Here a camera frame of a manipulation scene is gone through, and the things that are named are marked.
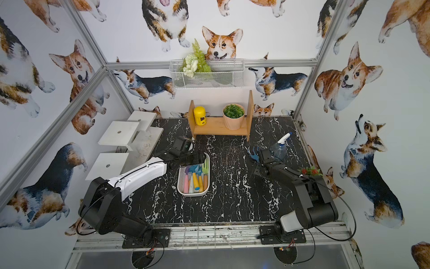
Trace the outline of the teal rake yellow handle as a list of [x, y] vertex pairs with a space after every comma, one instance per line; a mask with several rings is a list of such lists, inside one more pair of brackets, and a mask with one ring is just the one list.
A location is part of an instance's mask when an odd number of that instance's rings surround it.
[[192, 179], [193, 189], [194, 189], [193, 192], [199, 192], [200, 190], [200, 184], [198, 179], [199, 165], [191, 166], [190, 171], [191, 171], [191, 179]]

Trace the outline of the green fork wooden handle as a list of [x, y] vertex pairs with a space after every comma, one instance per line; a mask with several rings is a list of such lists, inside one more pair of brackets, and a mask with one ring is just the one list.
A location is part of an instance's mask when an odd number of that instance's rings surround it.
[[208, 158], [206, 158], [206, 160], [203, 163], [202, 172], [203, 172], [203, 188], [206, 191], [209, 186], [209, 159]]

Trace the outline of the purple rake pink handle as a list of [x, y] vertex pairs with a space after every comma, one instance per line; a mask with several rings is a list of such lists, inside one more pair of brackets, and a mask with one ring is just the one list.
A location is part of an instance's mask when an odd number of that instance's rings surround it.
[[189, 193], [189, 168], [190, 166], [187, 166], [185, 168], [184, 187], [183, 187], [184, 193]]

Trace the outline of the blue rake yellow handle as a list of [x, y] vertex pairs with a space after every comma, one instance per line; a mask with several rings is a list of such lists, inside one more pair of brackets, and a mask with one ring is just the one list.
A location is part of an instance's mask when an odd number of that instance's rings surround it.
[[247, 149], [247, 153], [252, 160], [254, 160], [257, 163], [260, 162], [258, 146], [257, 147], [254, 146], [252, 149], [251, 148]]

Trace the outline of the blue fork yellow handle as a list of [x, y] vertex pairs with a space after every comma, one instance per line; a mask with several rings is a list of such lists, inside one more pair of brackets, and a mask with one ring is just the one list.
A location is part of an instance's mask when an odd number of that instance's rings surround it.
[[199, 168], [197, 171], [197, 178], [198, 178], [198, 183], [199, 183], [199, 193], [203, 192], [203, 178], [202, 178], [202, 165], [199, 164]]

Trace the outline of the light blue fork grey handle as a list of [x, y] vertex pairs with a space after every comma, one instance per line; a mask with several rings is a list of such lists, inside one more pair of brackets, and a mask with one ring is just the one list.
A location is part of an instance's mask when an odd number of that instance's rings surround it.
[[189, 178], [189, 193], [194, 193], [194, 180], [193, 180], [193, 174], [188, 173]]

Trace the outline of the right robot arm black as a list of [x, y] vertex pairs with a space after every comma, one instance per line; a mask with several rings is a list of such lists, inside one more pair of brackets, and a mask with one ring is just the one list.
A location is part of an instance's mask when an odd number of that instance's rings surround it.
[[258, 150], [255, 174], [288, 188], [293, 196], [293, 209], [280, 217], [275, 227], [283, 233], [314, 228], [338, 220], [338, 210], [321, 178], [300, 174], [272, 156], [269, 150]]

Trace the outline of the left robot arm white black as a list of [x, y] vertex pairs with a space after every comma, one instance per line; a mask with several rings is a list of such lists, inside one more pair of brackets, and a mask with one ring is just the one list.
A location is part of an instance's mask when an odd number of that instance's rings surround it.
[[115, 232], [137, 240], [151, 240], [153, 227], [145, 220], [128, 216], [122, 211], [122, 202], [137, 189], [164, 176], [169, 168], [199, 165], [207, 156], [197, 150], [192, 139], [177, 137], [172, 147], [159, 151], [144, 164], [119, 176], [94, 179], [78, 211], [97, 233]]

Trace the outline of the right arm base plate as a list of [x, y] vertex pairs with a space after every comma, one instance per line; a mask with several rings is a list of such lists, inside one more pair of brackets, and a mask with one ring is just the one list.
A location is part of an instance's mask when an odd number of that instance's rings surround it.
[[259, 235], [256, 237], [261, 241], [261, 244], [286, 244], [290, 243], [306, 243], [306, 236], [303, 230], [293, 232], [285, 232], [276, 225], [266, 225], [259, 227]]

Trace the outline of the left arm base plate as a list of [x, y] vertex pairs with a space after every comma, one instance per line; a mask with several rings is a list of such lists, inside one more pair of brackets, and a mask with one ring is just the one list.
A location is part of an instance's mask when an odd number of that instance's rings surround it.
[[151, 229], [144, 233], [142, 237], [133, 238], [125, 236], [122, 248], [163, 248], [169, 245], [171, 229]]

